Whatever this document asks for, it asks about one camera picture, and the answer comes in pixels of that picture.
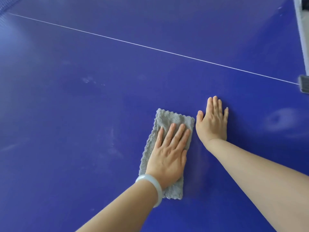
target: white bangle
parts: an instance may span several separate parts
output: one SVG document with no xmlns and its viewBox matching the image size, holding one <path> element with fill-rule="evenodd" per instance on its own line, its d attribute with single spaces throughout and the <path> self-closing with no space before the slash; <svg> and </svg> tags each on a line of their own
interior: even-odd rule
<svg viewBox="0 0 309 232">
<path fill-rule="evenodd" d="M 162 198 L 163 198 L 163 192 L 162 192 L 162 188 L 159 184 L 159 182 L 152 176 L 152 175 L 149 175 L 149 174 L 144 174 L 144 175 L 140 175 L 135 182 L 141 180 L 141 179 L 145 179 L 145 180 L 148 180 L 149 182 L 151 182 L 154 187 L 157 189 L 157 192 L 158 192 L 158 201 L 157 203 L 155 204 L 154 208 L 158 207 L 159 204 L 161 203 L 162 201 Z"/>
</svg>

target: finger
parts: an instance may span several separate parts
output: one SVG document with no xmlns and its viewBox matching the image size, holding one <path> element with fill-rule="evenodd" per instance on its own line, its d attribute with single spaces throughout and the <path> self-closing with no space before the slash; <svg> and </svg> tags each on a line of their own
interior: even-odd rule
<svg viewBox="0 0 309 232">
<path fill-rule="evenodd" d="M 202 111 L 198 111 L 197 113 L 197 116 L 196 116 L 196 122 L 199 123 L 199 122 L 202 122 L 203 121 L 203 112 Z"/>
<path fill-rule="evenodd" d="M 169 144 L 171 143 L 175 128 L 176 128 L 176 124 L 172 123 L 168 130 L 168 133 L 166 134 L 166 137 L 163 141 L 162 146 L 166 146 L 166 147 L 169 146 Z"/>
<path fill-rule="evenodd" d="M 218 97 L 213 97 L 214 114 L 218 114 Z"/>
<path fill-rule="evenodd" d="M 188 138 L 190 136 L 190 133 L 191 133 L 190 129 L 187 129 L 184 132 L 184 135 L 180 139 L 176 149 L 181 150 L 181 151 L 184 149 L 184 147 L 186 146 L 187 140 L 188 140 Z"/>
<path fill-rule="evenodd" d="M 227 118 L 229 117 L 229 108 L 224 110 L 223 121 L 227 123 Z"/>
<path fill-rule="evenodd" d="M 182 169 L 184 169 L 184 166 L 187 162 L 187 152 L 188 152 L 188 150 L 183 150 L 182 153 L 181 153 L 181 167 L 182 167 Z"/>
<path fill-rule="evenodd" d="M 207 107 L 206 107 L 206 113 L 213 114 L 214 113 L 214 106 L 212 104 L 212 97 L 210 97 L 207 100 Z"/>
<path fill-rule="evenodd" d="M 170 144 L 170 146 L 172 146 L 173 149 L 175 149 L 177 147 L 179 140 L 180 140 L 185 128 L 186 128 L 186 126 L 184 124 L 181 124 L 179 126 L 179 129 L 178 129 L 177 133 L 175 134 L 175 136 L 173 137 L 171 144 Z"/>
<path fill-rule="evenodd" d="M 218 100 L 218 113 L 219 113 L 219 116 L 222 118 L 223 117 L 223 114 L 222 114 L 222 101 L 220 99 Z"/>
<path fill-rule="evenodd" d="M 164 129 L 163 127 L 161 127 L 158 132 L 157 140 L 155 141 L 155 145 L 154 145 L 155 148 L 159 148 L 162 145 L 163 132 L 164 132 Z"/>
</svg>

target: gray cleaning cloth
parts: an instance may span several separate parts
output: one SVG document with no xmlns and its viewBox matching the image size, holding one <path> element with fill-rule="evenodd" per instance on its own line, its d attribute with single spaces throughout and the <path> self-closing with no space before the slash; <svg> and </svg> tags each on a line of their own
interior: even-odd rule
<svg viewBox="0 0 309 232">
<path fill-rule="evenodd" d="M 161 126 L 164 128 L 163 138 L 165 138 L 168 132 L 168 129 L 172 123 L 175 123 L 177 125 L 174 135 L 179 129 L 179 126 L 181 124 L 185 124 L 186 128 L 191 130 L 191 134 L 185 146 L 185 149 L 188 150 L 190 146 L 191 138 L 192 138 L 194 122 L 195 122 L 195 119 L 193 117 L 183 116 L 181 114 L 177 114 L 177 113 L 170 112 L 170 111 L 165 111 L 159 108 L 157 110 L 157 114 L 154 120 L 154 127 L 152 129 L 151 134 L 149 135 L 147 144 L 145 146 L 145 150 L 143 152 L 143 157 L 141 158 L 141 165 L 139 167 L 138 175 L 143 175 L 146 172 L 147 163 L 151 155 L 151 152 L 155 146 L 155 142 L 158 136 L 158 131 Z M 165 191 L 163 191 L 163 198 L 182 199 L 182 195 L 183 195 L 183 176 L 175 184 L 166 188 Z"/>
</svg>

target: white center line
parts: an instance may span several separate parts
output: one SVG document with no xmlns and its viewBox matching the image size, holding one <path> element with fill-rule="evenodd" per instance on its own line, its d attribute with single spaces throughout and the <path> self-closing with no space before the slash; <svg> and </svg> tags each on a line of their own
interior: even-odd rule
<svg viewBox="0 0 309 232">
<path fill-rule="evenodd" d="M 274 78 L 274 77 L 270 77 L 270 76 L 265 76 L 265 75 L 262 75 L 262 74 L 258 74 L 258 73 L 241 70 L 241 69 L 234 68 L 234 67 L 229 67 L 229 66 L 221 65 L 221 64 L 218 64 L 218 63 L 213 63 L 213 62 L 201 60 L 201 59 L 198 59 L 198 58 L 192 58 L 192 57 L 189 57 L 189 56 L 185 56 L 185 55 L 181 55 L 181 54 L 176 54 L 176 53 L 168 52 L 168 51 L 165 51 L 165 50 L 152 48 L 152 47 L 149 47 L 149 46 L 139 45 L 139 44 L 136 44 L 136 43 L 132 43 L 132 42 L 124 41 L 124 40 L 119 40 L 119 39 L 115 39 L 115 38 L 112 38 L 112 37 L 95 34 L 95 33 L 92 33 L 92 32 L 82 31 L 82 30 L 79 30 L 79 29 L 75 29 L 75 28 L 71 28 L 71 27 L 66 27 L 66 26 L 62 26 L 62 25 L 59 25 L 59 24 L 55 24 L 55 23 L 49 23 L 49 22 L 45 22 L 45 21 L 42 21 L 42 20 L 28 18 L 28 17 L 25 17 L 25 16 L 16 15 L 16 14 L 12 14 L 12 13 L 10 13 L 10 15 L 22 17 L 22 18 L 25 18 L 25 19 L 31 19 L 31 20 L 34 20 L 34 21 L 42 22 L 42 23 L 47 23 L 47 24 L 51 24 L 51 25 L 55 25 L 55 26 L 59 26 L 59 27 L 64 27 L 64 28 L 67 28 L 67 29 L 71 29 L 71 30 L 75 30 L 75 31 L 79 31 L 79 32 L 84 32 L 84 33 L 88 33 L 88 34 L 95 35 L 95 36 L 101 36 L 101 37 L 105 37 L 105 38 L 108 38 L 108 39 L 129 43 L 129 44 L 132 44 L 132 45 L 142 46 L 142 47 L 145 47 L 145 48 L 148 48 L 148 49 L 158 50 L 158 51 L 161 51 L 161 52 L 165 52 L 165 53 L 169 53 L 169 54 L 174 54 L 174 55 L 178 55 L 178 56 L 181 56 L 181 57 L 190 58 L 190 59 L 202 61 L 202 62 L 205 62 L 205 63 L 214 64 L 214 65 L 221 66 L 221 67 L 226 67 L 226 68 L 230 68 L 230 69 L 234 69 L 234 70 L 238 70 L 238 71 L 242 71 L 242 72 L 247 72 L 247 73 L 258 75 L 258 76 L 263 76 L 263 77 L 271 78 L 271 79 L 274 79 L 274 80 L 280 80 L 280 81 L 283 81 L 283 82 L 299 85 L 298 83 L 294 83 L 294 82 L 290 82 L 290 81 L 286 81 L 286 80 L 281 80 L 281 79 L 278 79 L 278 78 Z"/>
</svg>

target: hand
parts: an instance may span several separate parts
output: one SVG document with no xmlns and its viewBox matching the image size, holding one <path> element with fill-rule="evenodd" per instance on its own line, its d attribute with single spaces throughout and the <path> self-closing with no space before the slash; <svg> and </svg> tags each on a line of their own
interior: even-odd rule
<svg viewBox="0 0 309 232">
<path fill-rule="evenodd" d="M 182 176 L 187 160 L 187 150 L 184 150 L 184 147 L 190 136 L 190 130 L 184 132 L 186 126 L 181 124 L 173 137 L 175 128 L 176 124 L 171 124 L 162 143 L 164 130 L 161 127 L 146 169 L 146 174 L 156 178 L 163 190 Z"/>
<path fill-rule="evenodd" d="M 229 109 L 222 113 L 222 101 L 218 97 L 210 97 L 207 101 L 206 114 L 203 119 L 203 112 L 198 111 L 196 117 L 196 132 L 198 137 L 207 148 L 207 144 L 212 139 L 222 139 L 226 141 L 226 126 Z"/>
</svg>

